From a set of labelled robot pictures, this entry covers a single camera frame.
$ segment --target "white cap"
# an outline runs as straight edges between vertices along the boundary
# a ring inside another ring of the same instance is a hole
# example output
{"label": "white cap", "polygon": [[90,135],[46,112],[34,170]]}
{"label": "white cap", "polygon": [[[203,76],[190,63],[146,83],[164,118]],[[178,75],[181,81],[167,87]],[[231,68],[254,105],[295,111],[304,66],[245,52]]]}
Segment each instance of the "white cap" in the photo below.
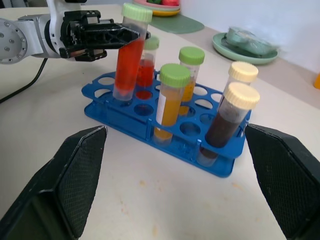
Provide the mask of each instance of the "white cap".
{"label": "white cap", "polygon": [[252,83],[255,81],[258,73],[259,70],[256,66],[244,61],[234,61],[229,69],[230,77],[244,83]]}
{"label": "white cap", "polygon": [[251,110],[260,101],[260,94],[253,87],[241,82],[232,82],[224,92],[225,99],[235,107]]}

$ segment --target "green cap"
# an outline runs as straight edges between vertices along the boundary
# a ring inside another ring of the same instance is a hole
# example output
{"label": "green cap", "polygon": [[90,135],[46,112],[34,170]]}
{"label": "green cap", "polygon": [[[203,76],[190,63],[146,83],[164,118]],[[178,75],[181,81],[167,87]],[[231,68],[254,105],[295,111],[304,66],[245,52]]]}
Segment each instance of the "green cap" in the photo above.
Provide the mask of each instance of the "green cap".
{"label": "green cap", "polygon": [[205,52],[194,46],[185,46],[181,48],[179,59],[184,64],[201,65],[205,60]]}
{"label": "green cap", "polygon": [[160,40],[156,36],[151,36],[149,39],[145,40],[144,49],[145,50],[156,50],[159,48]]}
{"label": "green cap", "polygon": [[126,18],[139,22],[150,23],[152,20],[152,10],[134,5],[132,3],[123,4],[122,15]]}
{"label": "green cap", "polygon": [[190,71],[180,64],[168,63],[161,67],[160,81],[172,88],[184,88],[190,81]]}

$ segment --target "test tube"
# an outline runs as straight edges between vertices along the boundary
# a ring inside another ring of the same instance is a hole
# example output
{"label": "test tube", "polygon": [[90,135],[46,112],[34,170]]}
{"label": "test tube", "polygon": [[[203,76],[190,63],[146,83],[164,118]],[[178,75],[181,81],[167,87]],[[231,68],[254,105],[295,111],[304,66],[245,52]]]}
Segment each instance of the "test tube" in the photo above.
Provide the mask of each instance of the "test tube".
{"label": "test tube", "polygon": [[[248,112],[254,109],[260,101],[258,91],[241,82],[230,83],[223,96],[217,116],[205,135],[206,142],[216,148],[223,148],[228,143]],[[215,152],[201,147],[197,162],[210,167],[217,157]]]}
{"label": "test tube", "polygon": [[[251,63],[234,61],[229,68],[229,78],[223,91],[225,91],[228,85],[233,82],[239,82],[250,86],[251,83],[257,79],[258,73],[258,68]],[[220,107],[222,100],[223,96],[221,97],[218,108]]]}
{"label": "test tube", "polygon": [[140,33],[140,38],[119,49],[113,97],[120,101],[132,99],[136,86],[141,55],[144,49],[152,10],[125,3],[122,8],[123,25]]}
{"label": "test tube", "polygon": [[[194,95],[199,69],[205,60],[205,52],[198,47],[185,46],[180,50],[179,60],[180,65],[185,66],[190,70],[190,80],[184,89],[182,97],[182,103],[187,103],[191,101],[192,96]],[[188,106],[181,106],[179,109],[179,115],[181,116],[187,115],[188,112]]]}
{"label": "test tube", "polygon": [[[156,111],[156,121],[166,127],[177,122],[184,89],[190,79],[190,71],[185,66],[169,63],[160,70],[160,93]],[[158,127],[154,128],[153,141],[161,146],[171,143],[173,135]]]}
{"label": "test tube", "polygon": [[159,43],[159,38],[154,35],[145,41],[136,79],[137,86],[143,88],[152,86],[155,76],[156,52],[159,48]]}

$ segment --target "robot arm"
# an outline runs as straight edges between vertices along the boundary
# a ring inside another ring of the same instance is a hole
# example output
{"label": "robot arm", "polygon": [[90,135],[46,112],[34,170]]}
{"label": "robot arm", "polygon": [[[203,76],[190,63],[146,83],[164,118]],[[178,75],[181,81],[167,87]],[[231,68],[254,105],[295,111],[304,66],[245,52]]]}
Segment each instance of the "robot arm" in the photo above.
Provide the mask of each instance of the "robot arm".
{"label": "robot arm", "polygon": [[50,14],[0,18],[0,64],[28,56],[92,62],[119,49],[140,34],[113,19],[101,21],[97,10],[81,10],[87,0],[47,0]]}

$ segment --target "table surface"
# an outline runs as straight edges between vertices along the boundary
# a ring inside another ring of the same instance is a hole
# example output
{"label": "table surface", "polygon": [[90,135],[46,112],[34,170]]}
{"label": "table surface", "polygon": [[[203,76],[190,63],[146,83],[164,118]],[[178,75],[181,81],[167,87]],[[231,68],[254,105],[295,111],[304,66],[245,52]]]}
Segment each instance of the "table surface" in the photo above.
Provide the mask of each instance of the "table surface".
{"label": "table surface", "polygon": [[[102,18],[121,22],[118,5],[86,6]],[[47,13],[47,8],[0,11],[15,20],[24,14]],[[178,63],[183,46],[195,44],[154,27],[160,37],[156,68]],[[58,150],[64,139],[99,125],[85,116],[90,100],[81,88],[116,69],[118,52],[85,63],[49,59],[39,81],[0,105],[0,218],[33,174]],[[0,65],[2,94],[28,83],[41,59],[29,57]],[[222,90],[230,61],[206,51],[198,82]],[[251,123],[296,136],[320,159],[320,110],[258,80],[261,102]],[[99,184],[81,240],[284,240],[259,188],[247,143],[233,173],[219,178],[152,148],[109,127]]]}

